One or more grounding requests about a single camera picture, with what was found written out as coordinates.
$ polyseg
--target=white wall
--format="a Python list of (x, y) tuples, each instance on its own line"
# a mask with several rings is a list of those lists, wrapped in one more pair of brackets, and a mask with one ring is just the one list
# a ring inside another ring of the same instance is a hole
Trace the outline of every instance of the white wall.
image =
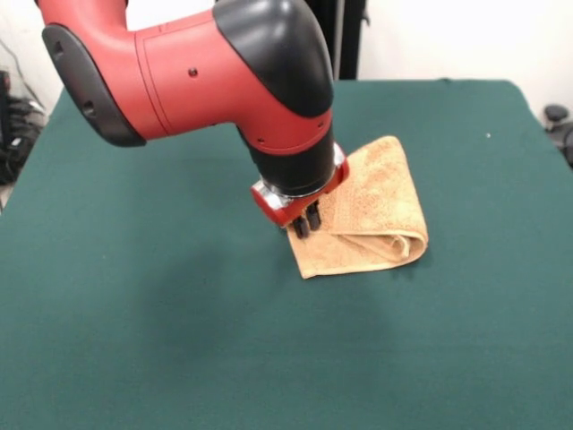
[[(132, 0), (137, 30), (204, 10), (212, 0)], [(501, 78), (521, 87), (532, 110), (573, 109), (573, 1), (368, 0), (360, 79)], [(29, 84), (50, 108), (61, 90), (41, 41), (32, 0), (0, 0), (0, 37), (15, 50)], [(0, 65), (11, 65), (0, 48)]]
[(573, 110), (573, 1), (368, 0), (361, 79), (501, 78)]

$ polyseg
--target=green tablecloth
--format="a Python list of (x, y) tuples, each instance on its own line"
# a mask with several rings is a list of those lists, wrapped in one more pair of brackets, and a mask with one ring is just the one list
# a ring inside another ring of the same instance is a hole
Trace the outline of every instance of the green tablecloth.
[(301, 280), (232, 125), (122, 150), (66, 94), (0, 219), (0, 428), (570, 429), (573, 175), (507, 82), (341, 82), (430, 248)]

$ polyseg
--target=black stand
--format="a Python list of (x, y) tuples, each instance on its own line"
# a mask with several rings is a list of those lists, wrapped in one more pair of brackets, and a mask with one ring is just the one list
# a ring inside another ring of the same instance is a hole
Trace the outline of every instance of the black stand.
[(355, 80), (366, 0), (306, 0), (306, 3), (321, 25), (335, 78)]

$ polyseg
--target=screw hole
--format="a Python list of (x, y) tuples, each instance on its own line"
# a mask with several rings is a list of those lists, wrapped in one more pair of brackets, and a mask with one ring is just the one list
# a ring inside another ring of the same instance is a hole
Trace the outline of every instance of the screw hole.
[(81, 112), (90, 118), (96, 115), (96, 108), (93, 106), (93, 102), (91, 100), (86, 101), (81, 108)]
[(54, 56), (58, 58), (63, 54), (64, 54), (64, 47), (62, 47), (62, 42), (58, 41), (54, 44)]

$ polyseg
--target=towel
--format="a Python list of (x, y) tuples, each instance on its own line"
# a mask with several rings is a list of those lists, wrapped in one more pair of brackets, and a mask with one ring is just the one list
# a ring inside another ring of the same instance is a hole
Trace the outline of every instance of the towel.
[(319, 199), (322, 226), (288, 240), (301, 276), (382, 271), (419, 259), (428, 246), (422, 207), (398, 138), (384, 136), (348, 155), (350, 175)]

